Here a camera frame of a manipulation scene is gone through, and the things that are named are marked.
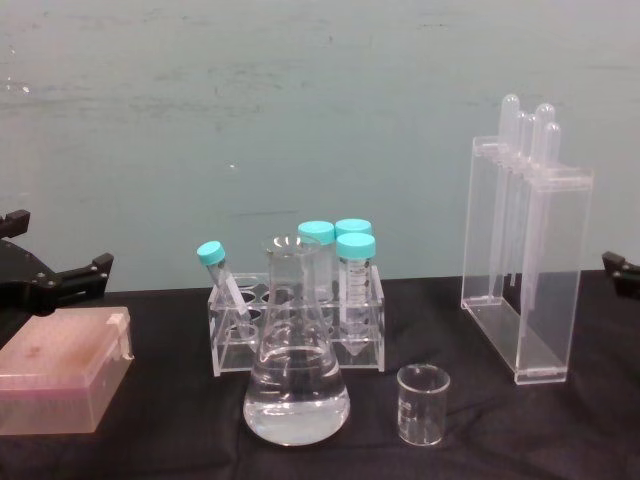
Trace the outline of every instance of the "black tablecloth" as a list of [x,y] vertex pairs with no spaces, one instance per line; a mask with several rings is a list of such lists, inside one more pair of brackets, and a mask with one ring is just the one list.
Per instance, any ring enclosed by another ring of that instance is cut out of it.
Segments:
[[[242,418],[248,374],[213,378],[206,290],[109,294],[136,360],[95,434],[0,438],[0,479],[640,479],[640,302],[583,275],[569,379],[520,386],[460,310],[460,279],[383,282],[387,372],[344,371],[351,415],[332,438],[286,449]],[[398,367],[452,378],[434,448],[396,433]]]

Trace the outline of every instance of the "erlenmeyer flask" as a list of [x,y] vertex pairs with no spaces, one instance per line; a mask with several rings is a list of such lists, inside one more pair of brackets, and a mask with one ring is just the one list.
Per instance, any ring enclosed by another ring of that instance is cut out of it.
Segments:
[[244,399],[244,418],[259,437],[307,445],[337,432],[349,394],[316,300],[314,258],[320,244],[281,235],[266,245],[269,305]]

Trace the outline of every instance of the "wall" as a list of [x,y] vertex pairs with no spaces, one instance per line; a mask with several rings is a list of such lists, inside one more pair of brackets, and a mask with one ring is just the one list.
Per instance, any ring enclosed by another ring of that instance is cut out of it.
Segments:
[[0,212],[112,290],[204,286],[197,245],[264,270],[298,222],[375,223],[383,276],[462,269],[470,144],[501,98],[553,103],[596,170],[585,268],[640,261],[640,3],[0,3]]

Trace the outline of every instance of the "blue cap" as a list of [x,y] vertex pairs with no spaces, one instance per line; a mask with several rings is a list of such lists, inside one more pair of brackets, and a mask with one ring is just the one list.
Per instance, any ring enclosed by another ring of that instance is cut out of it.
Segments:
[[316,220],[298,225],[298,234],[314,238],[321,245],[331,245],[336,241],[336,230],[333,223]]
[[196,251],[200,263],[205,267],[209,265],[216,265],[224,260],[225,252],[220,242],[207,242],[198,247]]
[[373,234],[371,222],[360,218],[345,218],[336,222],[336,238],[345,233],[368,233]]
[[347,260],[363,260],[376,256],[376,239],[368,233],[345,233],[338,237],[337,253]]

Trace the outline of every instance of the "pipette holder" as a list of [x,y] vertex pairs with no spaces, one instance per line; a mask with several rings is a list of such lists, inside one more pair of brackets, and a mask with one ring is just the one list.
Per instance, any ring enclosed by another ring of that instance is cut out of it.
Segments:
[[593,174],[538,163],[501,136],[474,138],[471,163],[462,308],[516,384],[563,382]]
[[[245,325],[235,305],[225,303],[217,287],[208,300],[209,334],[213,359],[213,374],[248,371],[253,366],[259,334],[267,311],[269,276],[266,273],[240,273],[234,275],[251,314],[251,325]],[[348,340],[339,328],[340,303],[337,282],[334,283],[334,300],[320,303],[327,322],[327,331],[333,343],[341,368],[368,368],[384,371],[384,295],[378,269],[371,267],[372,299],[366,304],[349,304],[347,309],[370,308],[369,333],[358,339],[364,344],[357,355],[349,353]]]

